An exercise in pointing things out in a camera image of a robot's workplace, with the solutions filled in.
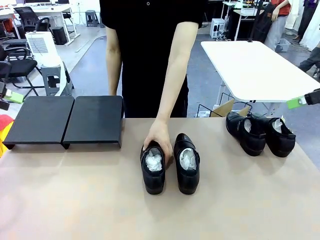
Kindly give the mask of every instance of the black pole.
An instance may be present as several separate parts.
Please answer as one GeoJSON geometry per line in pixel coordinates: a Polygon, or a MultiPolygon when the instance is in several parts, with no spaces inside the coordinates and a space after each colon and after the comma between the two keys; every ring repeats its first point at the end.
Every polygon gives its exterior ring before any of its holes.
{"type": "Polygon", "coordinates": [[[258,24],[260,11],[262,9],[263,3],[264,3],[264,0],[260,0],[259,1],[258,9],[256,11],[256,15],[255,15],[254,23],[253,23],[253,27],[252,27],[252,30],[251,30],[251,33],[250,33],[250,37],[249,37],[249,40],[248,40],[249,43],[251,43],[252,40],[254,39],[254,33],[255,33],[255,30],[256,30],[256,26],[258,24]]]}

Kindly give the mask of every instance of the bare forearm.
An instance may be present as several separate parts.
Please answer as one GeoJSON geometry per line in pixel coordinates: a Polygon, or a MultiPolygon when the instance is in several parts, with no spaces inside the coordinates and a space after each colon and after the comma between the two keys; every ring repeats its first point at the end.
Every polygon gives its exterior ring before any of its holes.
{"type": "Polygon", "coordinates": [[[189,55],[180,54],[169,61],[157,118],[168,121],[185,81],[189,55]]]}
{"type": "Polygon", "coordinates": [[[277,8],[278,9],[281,9],[281,8],[283,8],[285,5],[288,5],[289,4],[289,0],[285,0],[285,1],[283,1],[282,3],[280,3],[278,6],[277,6],[277,8]]]}
{"type": "Polygon", "coordinates": [[[108,72],[109,95],[117,95],[121,72],[121,54],[119,50],[106,51],[106,68],[108,72]]]}

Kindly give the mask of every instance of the black platform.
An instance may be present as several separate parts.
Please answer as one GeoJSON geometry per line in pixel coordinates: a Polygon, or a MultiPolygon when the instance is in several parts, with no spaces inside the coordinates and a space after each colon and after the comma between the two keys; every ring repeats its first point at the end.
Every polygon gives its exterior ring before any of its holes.
{"type": "Polygon", "coordinates": [[[30,96],[19,111],[3,144],[61,144],[75,99],[72,96],[30,96]]]}
{"type": "Polygon", "coordinates": [[[121,96],[79,96],[74,101],[63,143],[121,147],[123,115],[121,96]]]}

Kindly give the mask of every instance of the black shoe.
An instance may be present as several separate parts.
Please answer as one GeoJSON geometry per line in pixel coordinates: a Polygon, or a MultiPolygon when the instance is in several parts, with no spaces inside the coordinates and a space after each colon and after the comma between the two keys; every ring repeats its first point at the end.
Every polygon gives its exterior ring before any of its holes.
{"type": "Polygon", "coordinates": [[[200,156],[191,139],[184,133],[180,133],[174,144],[174,158],[176,165],[176,175],[178,178],[179,190],[183,194],[191,195],[197,190],[200,179],[200,156]],[[180,155],[185,149],[191,149],[195,157],[195,169],[185,170],[180,164],[180,155]]]}
{"type": "Polygon", "coordinates": [[[239,142],[243,150],[250,156],[259,156],[266,146],[266,133],[252,117],[243,117],[236,112],[229,112],[226,116],[226,129],[239,142]],[[251,123],[251,130],[245,128],[245,121],[251,123]]]}
{"type": "Polygon", "coordinates": [[[150,142],[149,146],[145,151],[143,151],[142,149],[140,154],[140,161],[145,189],[149,194],[160,194],[164,189],[166,178],[164,151],[161,149],[160,145],[155,141],[150,142]],[[159,154],[161,156],[162,169],[160,171],[150,171],[147,167],[146,157],[148,156],[149,151],[156,152],[156,154],[159,154]]]}
{"type": "Polygon", "coordinates": [[[267,118],[265,116],[252,116],[266,133],[266,143],[271,152],[280,158],[287,157],[296,145],[296,135],[294,135],[280,118],[267,118]],[[282,123],[281,132],[277,132],[272,124],[280,119],[282,123]]]}

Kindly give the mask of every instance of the black pants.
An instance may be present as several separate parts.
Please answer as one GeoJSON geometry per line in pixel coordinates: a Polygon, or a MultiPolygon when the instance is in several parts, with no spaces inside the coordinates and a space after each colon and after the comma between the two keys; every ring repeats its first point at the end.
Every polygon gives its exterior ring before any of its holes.
{"type": "MultiPolygon", "coordinates": [[[[148,102],[146,105],[133,101],[132,97],[123,96],[125,118],[156,118],[160,103],[148,102]]],[[[186,118],[188,112],[188,96],[179,97],[174,105],[171,118],[186,118]]]]}
{"type": "Polygon", "coordinates": [[[302,39],[304,37],[305,32],[309,26],[309,23],[310,23],[313,15],[315,14],[315,11],[316,11],[316,7],[309,7],[308,2],[306,3],[306,5],[307,6],[305,6],[304,10],[303,10],[301,23],[300,23],[300,27],[298,30],[298,36],[300,37],[300,39],[302,39]]]}
{"type": "Polygon", "coordinates": [[[309,71],[313,65],[315,65],[317,68],[320,68],[320,48],[319,47],[315,47],[311,54],[310,57],[301,62],[299,68],[304,71],[307,72],[309,71]]]}

